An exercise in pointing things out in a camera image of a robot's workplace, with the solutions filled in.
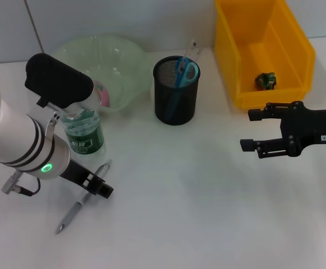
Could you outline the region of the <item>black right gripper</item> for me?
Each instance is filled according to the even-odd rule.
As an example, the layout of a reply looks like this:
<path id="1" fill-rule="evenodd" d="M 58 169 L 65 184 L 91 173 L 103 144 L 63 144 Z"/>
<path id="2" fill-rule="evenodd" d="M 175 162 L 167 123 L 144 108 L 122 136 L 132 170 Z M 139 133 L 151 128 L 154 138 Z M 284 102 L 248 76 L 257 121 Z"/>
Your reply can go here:
<path id="1" fill-rule="evenodd" d="M 281 119 L 282 138 L 264 141 L 240 140 L 243 152 L 256 151 L 260 159 L 300 156 L 311 145 L 326 145 L 326 110 L 311 110 L 301 101 L 266 103 L 263 109 L 249 109 L 250 121 Z"/>

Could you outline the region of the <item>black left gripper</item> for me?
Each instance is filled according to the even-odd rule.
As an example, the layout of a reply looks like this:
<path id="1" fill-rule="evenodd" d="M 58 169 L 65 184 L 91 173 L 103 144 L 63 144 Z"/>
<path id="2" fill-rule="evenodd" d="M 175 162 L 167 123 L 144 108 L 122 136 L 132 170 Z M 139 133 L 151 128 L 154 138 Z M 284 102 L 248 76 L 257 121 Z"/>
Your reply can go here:
<path id="1" fill-rule="evenodd" d="M 110 197 L 114 190 L 113 187 L 104 183 L 102 178 L 72 159 L 70 159 L 67 168 L 60 177 L 80 186 L 89 193 L 97 194 L 106 199 Z"/>

